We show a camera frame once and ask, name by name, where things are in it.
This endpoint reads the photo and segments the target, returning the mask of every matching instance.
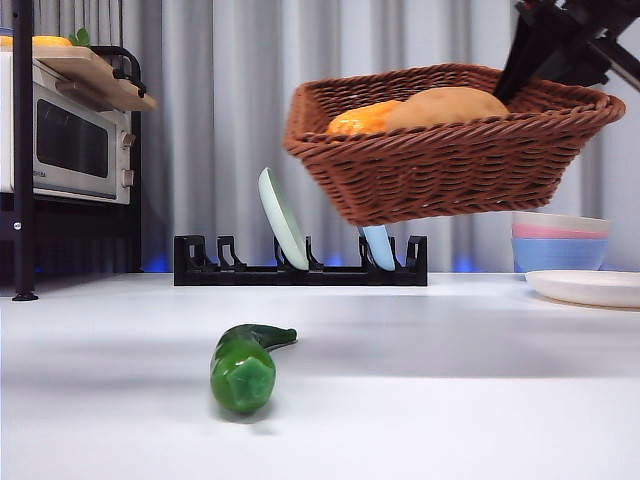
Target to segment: white table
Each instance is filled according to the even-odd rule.
[[[640,478],[640,312],[546,300],[520,275],[429,281],[5,291],[2,478]],[[300,341],[241,417],[208,367],[246,322]]]

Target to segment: curtain fold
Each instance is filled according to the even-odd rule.
[[[36,4],[36,31],[87,26],[119,42],[115,0]],[[2,0],[6,25],[10,1]],[[171,268],[174,234],[236,237],[252,264],[273,263],[257,193],[272,167],[314,254],[358,261],[356,229],[342,220],[300,162],[281,147],[291,94],[302,82],[440,62],[501,68],[516,12],[503,0],[140,0],[123,2],[125,48],[140,60],[159,109],[143,115],[143,252],[148,271]],[[640,24],[621,43],[640,56]],[[592,139],[541,211],[613,221],[609,268],[640,270],[638,94],[617,78],[603,87],[628,113]],[[513,271],[510,212],[389,225],[402,245],[428,235],[431,271]]]

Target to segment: brown woven basket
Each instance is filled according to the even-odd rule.
[[[507,105],[507,116],[374,134],[323,133],[351,108],[404,101],[432,87],[492,92],[499,75],[477,65],[442,64],[305,83],[293,95],[284,147],[354,225],[540,207],[587,140],[624,115],[622,101],[532,80]]]

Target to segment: wooden board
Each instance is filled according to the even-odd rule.
[[[156,100],[138,96],[138,87],[113,78],[113,67],[85,47],[34,47],[33,56],[69,80],[85,83],[119,110],[142,111],[156,107]]]

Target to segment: oven window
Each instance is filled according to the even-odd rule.
[[[104,128],[39,99],[36,156],[40,163],[107,178],[109,135]]]

